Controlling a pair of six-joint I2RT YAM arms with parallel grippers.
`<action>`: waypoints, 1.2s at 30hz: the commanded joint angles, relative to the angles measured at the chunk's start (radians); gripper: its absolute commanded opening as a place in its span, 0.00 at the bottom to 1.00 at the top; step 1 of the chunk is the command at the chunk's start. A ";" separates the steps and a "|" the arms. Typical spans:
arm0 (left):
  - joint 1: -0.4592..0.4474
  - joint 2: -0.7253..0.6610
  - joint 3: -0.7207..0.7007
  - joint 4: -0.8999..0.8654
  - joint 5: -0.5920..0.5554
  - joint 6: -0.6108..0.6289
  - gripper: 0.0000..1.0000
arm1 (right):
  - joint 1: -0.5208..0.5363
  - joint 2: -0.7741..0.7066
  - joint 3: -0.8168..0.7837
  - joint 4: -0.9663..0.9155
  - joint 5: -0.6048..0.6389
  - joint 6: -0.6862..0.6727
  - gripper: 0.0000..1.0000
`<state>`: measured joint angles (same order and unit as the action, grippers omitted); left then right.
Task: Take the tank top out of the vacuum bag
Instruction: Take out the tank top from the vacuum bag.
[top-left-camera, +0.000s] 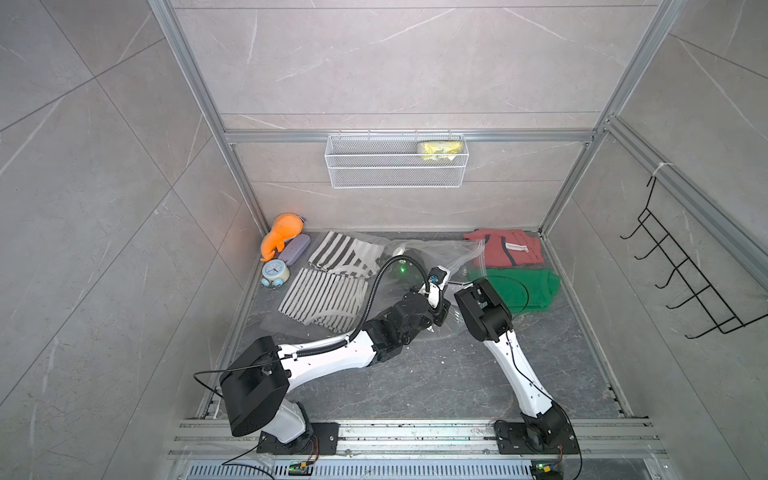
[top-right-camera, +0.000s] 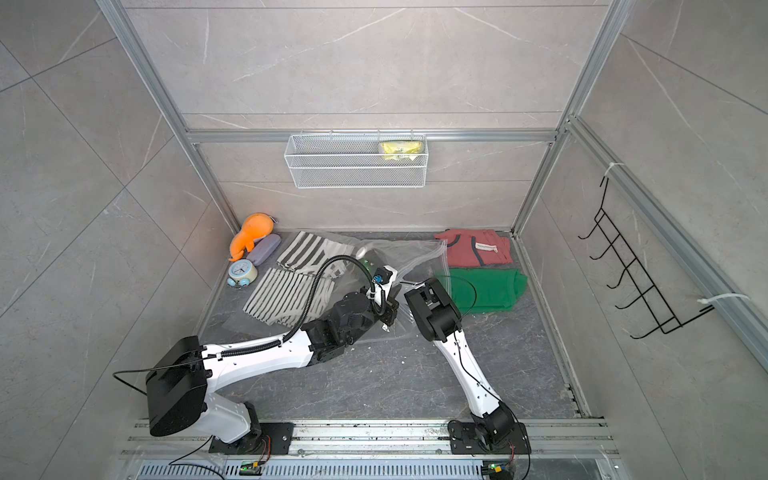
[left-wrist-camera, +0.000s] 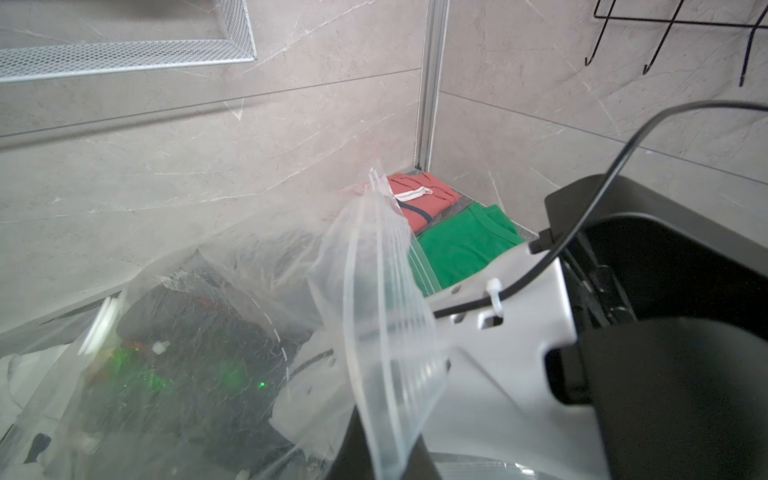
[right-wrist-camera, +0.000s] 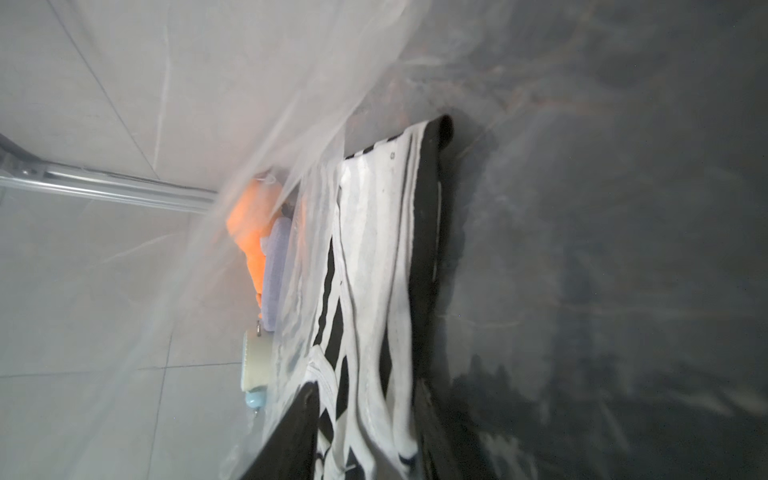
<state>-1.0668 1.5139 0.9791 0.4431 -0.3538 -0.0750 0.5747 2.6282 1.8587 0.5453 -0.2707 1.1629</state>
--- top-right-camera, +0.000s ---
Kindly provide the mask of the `clear plastic vacuum bag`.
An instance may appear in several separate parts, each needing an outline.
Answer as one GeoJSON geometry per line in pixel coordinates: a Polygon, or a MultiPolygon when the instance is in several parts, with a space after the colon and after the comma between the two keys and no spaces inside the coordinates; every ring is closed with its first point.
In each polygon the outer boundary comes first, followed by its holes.
{"type": "MultiPolygon", "coordinates": [[[[393,327],[385,327],[378,322],[363,337],[363,344],[380,343],[390,340],[401,340],[416,335],[416,325],[404,295],[416,284],[423,280],[448,273],[446,247],[443,242],[431,238],[404,236],[328,233],[322,231],[301,230],[328,239],[347,243],[354,246],[350,256],[356,257],[369,272],[377,267],[389,265],[398,271],[395,286],[399,287],[397,301],[399,310],[393,327]]],[[[300,231],[283,231],[280,233],[282,243],[278,249],[257,267],[256,280],[246,287],[233,288],[225,286],[215,304],[205,337],[232,340],[266,337],[283,333],[292,327],[283,325],[267,325],[243,312],[246,301],[250,298],[256,283],[263,278],[269,268],[284,269],[277,265],[277,259],[300,231]]]]}

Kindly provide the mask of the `green ribbed garment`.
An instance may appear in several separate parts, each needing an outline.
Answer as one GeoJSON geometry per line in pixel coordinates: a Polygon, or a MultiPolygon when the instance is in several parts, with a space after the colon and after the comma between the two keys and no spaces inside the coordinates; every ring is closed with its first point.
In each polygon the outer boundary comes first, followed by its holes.
{"type": "Polygon", "coordinates": [[[437,278],[462,315],[512,311],[528,283],[518,269],[452,268],[437,278]]]}

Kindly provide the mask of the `striped tank top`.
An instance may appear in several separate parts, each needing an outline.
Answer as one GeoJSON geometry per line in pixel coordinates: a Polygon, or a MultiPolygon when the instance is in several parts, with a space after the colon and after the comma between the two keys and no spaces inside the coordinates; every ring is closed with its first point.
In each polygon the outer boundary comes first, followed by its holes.
{"type": "Polygon", "coordinates": [[[353,245],[300,231],[278,257],[277,265],[302,275],[316,275],[329,258],[353,251],[353,245]]]}

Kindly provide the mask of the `red garment with dark trim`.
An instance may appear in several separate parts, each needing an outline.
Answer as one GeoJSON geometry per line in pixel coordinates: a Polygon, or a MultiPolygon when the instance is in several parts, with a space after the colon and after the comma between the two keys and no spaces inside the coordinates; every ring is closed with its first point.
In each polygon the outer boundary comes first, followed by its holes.
{"type": "Polygon", "coordinates": [[[513,263],[511,244],[493,230],[450,229],[435,234],[444,242],[450,268],[480,268],[513,263]]]}

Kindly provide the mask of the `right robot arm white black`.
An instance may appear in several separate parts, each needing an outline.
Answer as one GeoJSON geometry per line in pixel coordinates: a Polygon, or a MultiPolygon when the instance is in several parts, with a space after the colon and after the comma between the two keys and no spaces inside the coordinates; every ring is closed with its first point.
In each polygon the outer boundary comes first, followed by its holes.
{"type": "Polygon", "coordinates": [[[405,293],[421,335],[444,356],[465,394],[475,437],[486,450],[507,440],[518,426],[512,410],[487,381],[469,348],[462,315],[443,284],[429,278],[405,293]]]}

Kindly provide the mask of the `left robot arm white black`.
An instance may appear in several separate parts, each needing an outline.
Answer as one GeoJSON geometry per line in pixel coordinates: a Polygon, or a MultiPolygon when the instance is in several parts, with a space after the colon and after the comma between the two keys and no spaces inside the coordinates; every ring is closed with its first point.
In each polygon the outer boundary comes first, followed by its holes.
{"type": "Polygon", "coordinates": [[[382,314],[375,312],[365,293],[349,293],[285,343],[279,335],[233,345],[202,345],[196,336],[182,338],[146,376],[150,434],[165,437],[191,428],[226,444],[260,436],[253,405],[235,403],[218,391],[251,377],[342,355],[377,323],[394,323],[400,289],[397,285],[389,293],[382,314]]]}

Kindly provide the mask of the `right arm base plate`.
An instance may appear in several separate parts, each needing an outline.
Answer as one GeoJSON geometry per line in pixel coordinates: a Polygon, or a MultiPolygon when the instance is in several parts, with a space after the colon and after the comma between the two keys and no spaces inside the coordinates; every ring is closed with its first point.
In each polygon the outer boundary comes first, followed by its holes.
{"type": "Polygon", "coordinates": [[[447,430],[451,453],[454,455],[531,453],[527,431],[522,423],[503,426],[493,432],[490,427],[481,427],[474,422],[451,420],[447,424],[447,430]]]}

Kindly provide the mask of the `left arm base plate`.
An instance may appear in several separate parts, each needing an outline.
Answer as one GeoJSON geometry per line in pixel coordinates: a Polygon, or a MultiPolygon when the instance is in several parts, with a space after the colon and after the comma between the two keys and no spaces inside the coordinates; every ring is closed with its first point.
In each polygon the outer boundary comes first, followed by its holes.
{"type": "Polygon", "coordinates": [[[259,435],[247,434],[231,444],[214,438],[209,453],[223,455],[287,455],[292,443],[295,424],[268,422],[260,425],[259,435]]]}

